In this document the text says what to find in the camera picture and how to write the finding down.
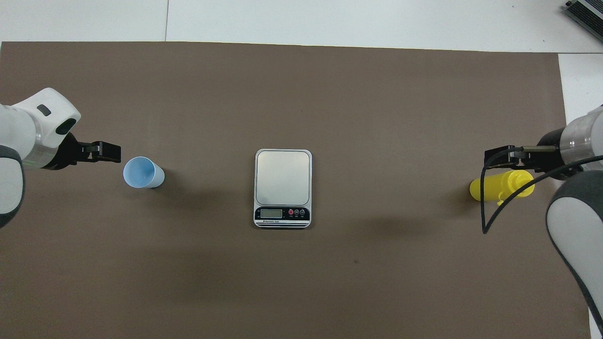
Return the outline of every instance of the white robotic arm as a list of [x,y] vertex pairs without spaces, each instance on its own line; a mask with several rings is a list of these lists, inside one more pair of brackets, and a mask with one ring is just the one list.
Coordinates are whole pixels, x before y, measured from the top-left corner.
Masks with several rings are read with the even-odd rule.
[[500,210],[523,189],[548,176],[567,179],[547,210],[547,230],[603,334],[603,106],[565,128],[545,134],[535,147],[507,145],[484,155],[482,173],[487,168],[547,172],[505,200],[488,224],[482,219],[484,233]]
[[121,148],[77,142],[70,133],[81,114],[63,95],[46,88],[12,106],[0,105],[0,227],[23,200],[23,170],[60,170],[78,161],[121,161]]

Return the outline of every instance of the blue paper cup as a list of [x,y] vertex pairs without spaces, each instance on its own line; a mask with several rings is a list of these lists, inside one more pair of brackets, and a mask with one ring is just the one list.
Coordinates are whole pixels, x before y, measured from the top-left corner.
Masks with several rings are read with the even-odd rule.
[[124,180],[134,188],[153,188],[161,185],[165,173],[147,157],[134,157],[125,164]]

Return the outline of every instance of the yellow bottle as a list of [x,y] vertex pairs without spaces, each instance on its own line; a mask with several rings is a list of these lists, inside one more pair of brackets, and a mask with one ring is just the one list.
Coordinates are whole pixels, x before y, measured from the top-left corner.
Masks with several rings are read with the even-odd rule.
[[[506,198],[513,194],[513,192],[532,179],[532,174],[522,169],[487,176],[484,178],[484,201],[498,200],[498,206],[500,206]],[[471,192],[471,196],[475,200],[479,201],[479,178],[471,182],[469,192]],[[517,197],[527,197],[532,194],[532,192],[534,192],[534,185],[528,187]]]

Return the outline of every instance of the kitchen scale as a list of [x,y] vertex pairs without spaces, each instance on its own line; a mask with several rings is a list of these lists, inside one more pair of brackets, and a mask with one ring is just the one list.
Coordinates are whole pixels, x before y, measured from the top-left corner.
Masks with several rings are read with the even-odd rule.
[[258,227],[308,227],[312,221],[312,153],[257,151],[253,198],[253,222]]

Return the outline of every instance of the wire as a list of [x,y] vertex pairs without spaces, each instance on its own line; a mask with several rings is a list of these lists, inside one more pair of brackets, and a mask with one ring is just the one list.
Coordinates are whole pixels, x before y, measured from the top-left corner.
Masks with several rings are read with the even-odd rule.
[[486,229],[486,213],[485,213],[485,207],[484,207],[484,179],[486,177],[486,170],[488,169],[488,167],[490,167],[490,165],[492,165],[492,163],[497,160],[498,158],[507,155],[511,152],[523,152],[523,147],[513,147],[513,148],[509,148],[506,150],[502,150],[496,154],[494,154],[493,156],[489,157],[485,162],[484,162],[484,167],[482,168],[482,173],[479,176],[479,207],[480,207],[480,211],[482,214],[482,232],[484,234],[486,234],[486,232],[488,232],[488,230]]
[[484,234],[488,233],[488,231],[490,230],[490,227],[492,226],[492,223],[494,222],[494,220],[496,219],[496,217],[500,214],[500,212],[502,211],[503,208],[505,208],[506,205],[508,205],[511,200],[513,200],[515,197],[517,197],[519,194],[521,194],[523,191],[525,191],[526,189],[528,189],[530,186],[541,182],[542,180],[554,176],[556,174],[562,173],[563,171],[569,170],[570,168],[576,167],[576,166],[580,166],[580,165],[584,165],[585,163],[591,163],[591,162],[596,162],[596,161],[602,161],[603,160],[603,155],[602,156],[595,156],[595,157],[588,157],[586,159],[582,159],[579,161],[574,161],[571,163],[568,163],[567,165],[563,165],[560,167],[557,167],[556,169],[552,169],[546,173],[544,173],[543,175],[541,175],[540,177],[526,183],[525,185],[521,186],[518,190],[516,190],[515,192],[513,192],[513,194],[509,195],[508,198],[505,199],[505,201],[502,202],[502,204],[500,204],[500,206],[498,206],[498,208],[496,209],[496,211],[492,214],[492,217],[490,217],[490,220],[488,221],[488,223],[486,225],[484,225],[484,221],[485,221],[485,213],[483,210],[484,207],[484,195],[483,195],[483,191],[481,190],[484,186],[484,177],[481,177],[481,184],[480,184],[480,197],[481,197],[481,206],[482,206],[482,232]]

